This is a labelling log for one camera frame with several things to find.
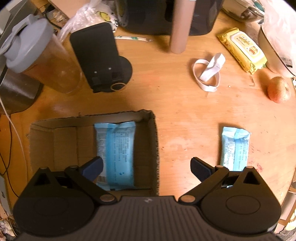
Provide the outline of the blue wipes pack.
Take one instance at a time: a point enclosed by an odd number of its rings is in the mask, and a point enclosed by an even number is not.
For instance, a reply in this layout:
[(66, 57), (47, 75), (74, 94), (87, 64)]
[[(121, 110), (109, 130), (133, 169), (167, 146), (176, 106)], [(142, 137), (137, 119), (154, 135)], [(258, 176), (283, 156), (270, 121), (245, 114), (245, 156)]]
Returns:
[(220, 164), (230, 171), (242, 171), (248, 163), (249, 140), (248, 131), (225, 126), (222, 130)]
[(96, 123), (94, 129), (97, 156), (103, 159), (103, 170), (96, 184), (106, 191), (133, 189), (135, 122)]

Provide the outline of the open cardboard box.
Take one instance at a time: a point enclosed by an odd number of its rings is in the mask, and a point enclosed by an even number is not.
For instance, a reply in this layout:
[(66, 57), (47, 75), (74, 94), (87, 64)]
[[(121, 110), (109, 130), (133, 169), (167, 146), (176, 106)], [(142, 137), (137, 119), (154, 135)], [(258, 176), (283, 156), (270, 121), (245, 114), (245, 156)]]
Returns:
[(83, 117), (40, 120), (30, 126), (30, 163), (32, 172), (41, 167), (63, 171), (71, 165), (82, 166), (96, 156), (96, 123), (135, 122), (134, 190), (116, 192), (117, 196), (159, 195), (159, 142), (156, 117), (150, 110), (87, 115)]

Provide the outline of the black phone stand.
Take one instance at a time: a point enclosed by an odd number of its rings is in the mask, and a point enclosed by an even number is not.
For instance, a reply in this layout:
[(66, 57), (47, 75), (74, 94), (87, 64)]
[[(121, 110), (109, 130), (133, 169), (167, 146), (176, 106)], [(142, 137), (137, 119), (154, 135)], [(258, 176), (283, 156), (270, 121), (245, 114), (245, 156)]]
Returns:
[(123, 89), (132, 77), (132, 65), (117, 50), (109, 23), (100, 23), (70, 35), (70, 43), (94, 93)]

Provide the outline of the steel rice cooker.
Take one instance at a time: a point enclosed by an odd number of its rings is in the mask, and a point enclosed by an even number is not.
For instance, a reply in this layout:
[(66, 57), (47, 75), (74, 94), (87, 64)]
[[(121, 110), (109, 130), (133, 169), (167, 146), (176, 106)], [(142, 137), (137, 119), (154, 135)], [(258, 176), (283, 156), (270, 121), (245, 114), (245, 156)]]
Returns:
[[(27, 15), (36, 15), (36, 6), (30, 1), (20, 1), (10, 11), (1, 10), (1, 44), (12, 28)], [(22, 73), (14, 73), (6, 66), (6, 58), (1, 56), (1, 114), (18, 113), (29, 108), (39, 96), (43, 84)]]

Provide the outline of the white elastic band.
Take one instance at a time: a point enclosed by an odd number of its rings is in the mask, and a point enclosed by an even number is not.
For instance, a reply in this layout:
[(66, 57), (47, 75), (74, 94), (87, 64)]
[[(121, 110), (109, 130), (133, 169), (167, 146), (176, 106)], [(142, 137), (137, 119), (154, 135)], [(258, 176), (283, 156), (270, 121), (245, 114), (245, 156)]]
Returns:
[[(193, 76), (196, 80), (197, 85), (201, 88), (201, 90), (205, 92), (216, 92), (217, 88), (220, 85), (221, 76), (220, 70), (222, 69), (226, 59), (222, 53), (217, 53), (212, 57), (210, 61), (205, 59), (197, 59), (192, 65), (192, 72)], [(204, 65), (206, 66), (205, 70), (200, 74), (197, 75), (195, 68), (197, 65)], [(208, 85), (207, 82), (214, 77), (215, 84)]]

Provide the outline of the red apple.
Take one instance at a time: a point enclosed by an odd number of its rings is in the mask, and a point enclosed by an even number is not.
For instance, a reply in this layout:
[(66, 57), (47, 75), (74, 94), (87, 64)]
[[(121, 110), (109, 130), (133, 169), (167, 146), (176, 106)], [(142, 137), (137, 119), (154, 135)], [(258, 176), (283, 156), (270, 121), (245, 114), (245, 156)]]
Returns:
[(289, 85), (280, 76), (276, 76), (270, 80), (267, 87), (267, 94), (268, 97), (275, 103), (286, 102), (290, 100), (291, 97)]

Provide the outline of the yellow wet wipes pack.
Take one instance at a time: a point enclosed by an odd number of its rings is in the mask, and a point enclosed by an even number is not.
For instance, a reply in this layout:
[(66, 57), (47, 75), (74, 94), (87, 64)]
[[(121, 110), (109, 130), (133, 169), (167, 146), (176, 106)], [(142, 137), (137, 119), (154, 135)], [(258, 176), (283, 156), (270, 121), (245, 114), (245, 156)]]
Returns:
[(216, 36), (240, 64), (245, 72), (253, 75), (265, 67), (267, 58), (259, 46), (238, 28), (232, 28)]

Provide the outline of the clear bottle grey lid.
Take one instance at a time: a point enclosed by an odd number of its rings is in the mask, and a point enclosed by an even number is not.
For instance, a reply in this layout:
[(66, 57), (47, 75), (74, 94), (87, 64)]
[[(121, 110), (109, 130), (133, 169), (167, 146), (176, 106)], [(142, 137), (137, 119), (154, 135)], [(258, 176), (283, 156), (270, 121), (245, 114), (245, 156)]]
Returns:
[(45, 18), (28, 15), (16, 24), (1, 46), (6, 66), (61, 93), (71, 93), (82, 77), (79, 66)]

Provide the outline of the wrapped chopsticks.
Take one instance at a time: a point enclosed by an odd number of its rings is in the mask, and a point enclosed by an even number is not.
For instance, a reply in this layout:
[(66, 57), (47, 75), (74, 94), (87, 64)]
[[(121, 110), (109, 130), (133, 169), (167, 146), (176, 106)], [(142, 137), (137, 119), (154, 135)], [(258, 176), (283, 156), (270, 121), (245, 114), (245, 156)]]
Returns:
[(144, 37), (132, 37), (132, 36), (115, 36), (117, 40), (132, 40), (132, 41), (141, 41), (141, 42), (151, 42), (152, 39), (144, 38)]

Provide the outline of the white bowl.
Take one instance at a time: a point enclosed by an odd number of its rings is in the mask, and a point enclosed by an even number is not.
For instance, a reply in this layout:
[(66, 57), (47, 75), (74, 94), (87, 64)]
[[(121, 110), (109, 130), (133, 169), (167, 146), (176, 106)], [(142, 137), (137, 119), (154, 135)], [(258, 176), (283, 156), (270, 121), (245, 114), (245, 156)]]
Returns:
[(273, 73), (287, 78), (295, 78), (295, 72), (292, 72), (292, 62), (287, 65), (288, 61), (277, 54), (267, 39), (262, 27), (260, 27), (258, 32), (258, 44), (267, 58), (266, 66)]

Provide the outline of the white printed plastic bag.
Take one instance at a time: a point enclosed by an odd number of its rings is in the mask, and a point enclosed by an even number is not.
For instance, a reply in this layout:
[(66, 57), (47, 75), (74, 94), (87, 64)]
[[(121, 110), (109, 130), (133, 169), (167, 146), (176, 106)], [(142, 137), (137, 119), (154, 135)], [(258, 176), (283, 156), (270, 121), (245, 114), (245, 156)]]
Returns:
[(115, 1), (90, 1), (75, 13), (59, 31), (57, 37), (62, 43), (69, 33), (100, 23), (109, 23), (115, 32), (119, 26)]

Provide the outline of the dark blue air fryer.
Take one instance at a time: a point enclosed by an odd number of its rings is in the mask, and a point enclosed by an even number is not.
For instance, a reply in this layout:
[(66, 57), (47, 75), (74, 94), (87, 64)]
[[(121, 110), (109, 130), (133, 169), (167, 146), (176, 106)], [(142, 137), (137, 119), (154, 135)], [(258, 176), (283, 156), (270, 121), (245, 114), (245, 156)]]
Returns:
[(189, 36), (211, 32), (223, 1), (115, 1), (119, 25), (143, 35), (170, 35), (170, 51), (185, 51)]

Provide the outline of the flat cardboard with red text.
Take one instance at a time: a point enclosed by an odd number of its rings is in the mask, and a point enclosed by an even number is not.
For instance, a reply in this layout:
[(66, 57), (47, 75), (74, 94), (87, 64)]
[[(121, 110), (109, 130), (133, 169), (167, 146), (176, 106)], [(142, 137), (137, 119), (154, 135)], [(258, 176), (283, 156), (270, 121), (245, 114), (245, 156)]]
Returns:
[(48, 2), (70, 19), (90, 0), (48, 0)]

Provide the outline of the steel bowl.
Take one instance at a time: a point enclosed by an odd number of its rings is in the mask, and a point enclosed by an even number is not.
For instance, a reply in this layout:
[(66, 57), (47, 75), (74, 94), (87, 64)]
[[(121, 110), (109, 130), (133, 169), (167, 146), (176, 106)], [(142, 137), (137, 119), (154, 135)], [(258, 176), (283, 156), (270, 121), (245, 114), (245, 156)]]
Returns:
[(259, 1), (225, 0), (222, 10), (239, 22), (257, 22), (263, 20), (265, 15)]

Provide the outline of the clear plastic bag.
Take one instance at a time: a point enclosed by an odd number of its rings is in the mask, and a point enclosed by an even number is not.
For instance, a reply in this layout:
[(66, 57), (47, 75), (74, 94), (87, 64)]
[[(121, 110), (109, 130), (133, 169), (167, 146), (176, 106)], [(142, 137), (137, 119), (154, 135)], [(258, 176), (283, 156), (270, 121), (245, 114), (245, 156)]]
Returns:
[(295, 10), (286, 1), (262, 1), (263, 31), (268, 41), (295, 73)]

